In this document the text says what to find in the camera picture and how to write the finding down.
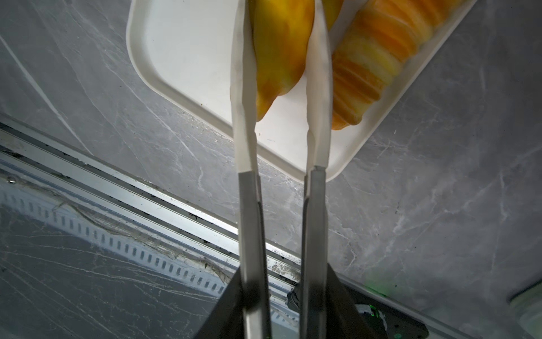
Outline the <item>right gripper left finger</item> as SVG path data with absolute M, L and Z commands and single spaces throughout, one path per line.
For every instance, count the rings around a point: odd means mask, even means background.
M 243 339 L 243 289 L 238 268 L 195 339 Z

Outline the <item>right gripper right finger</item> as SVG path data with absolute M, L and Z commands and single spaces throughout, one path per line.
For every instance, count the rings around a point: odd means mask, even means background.
M 325 293 L 327 307 L 326 338 L 379 338 L 357 312 L 354 302 L 330 264 L 327 265 Z

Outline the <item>metal tongs white tips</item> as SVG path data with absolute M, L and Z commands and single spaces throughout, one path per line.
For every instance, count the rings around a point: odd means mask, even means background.
M 299 335 L 324 338 L 327 332 L 326 169 L 330 157 L 333 70 L 325 10 L 314 4 L 306 61 L 307 166 L 303 203 L 301 304 Z M 230 102 L 235 164 L 239 180 L 238 224 L 242 325 L 246 338 L 271 334 L 268 267 L 263 204 L 258 174 L 256 124 L 256 60 L 249 5 L 238 3 L 231 48 Z

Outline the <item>long twisted bread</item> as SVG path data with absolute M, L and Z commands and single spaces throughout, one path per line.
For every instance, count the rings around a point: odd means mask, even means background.
M 460 1 L 368 1 L 333 53 L 332 128 L 361 122 Z

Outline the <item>yellow croissant bread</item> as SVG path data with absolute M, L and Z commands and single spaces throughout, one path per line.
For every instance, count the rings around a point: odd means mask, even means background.
M 315 2 L 249 1 L 248 10 L 257 66 L 256 120 L 261 121 L 305 71 Z

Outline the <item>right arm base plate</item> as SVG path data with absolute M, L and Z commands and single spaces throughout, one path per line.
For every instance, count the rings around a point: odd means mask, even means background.
M 427 326 L 412 316 L 376 300 L 364 292 L 359 292 L 343 283 L 354 302 L 361 319 L 375 329 L 381 338 L 428 338 Z

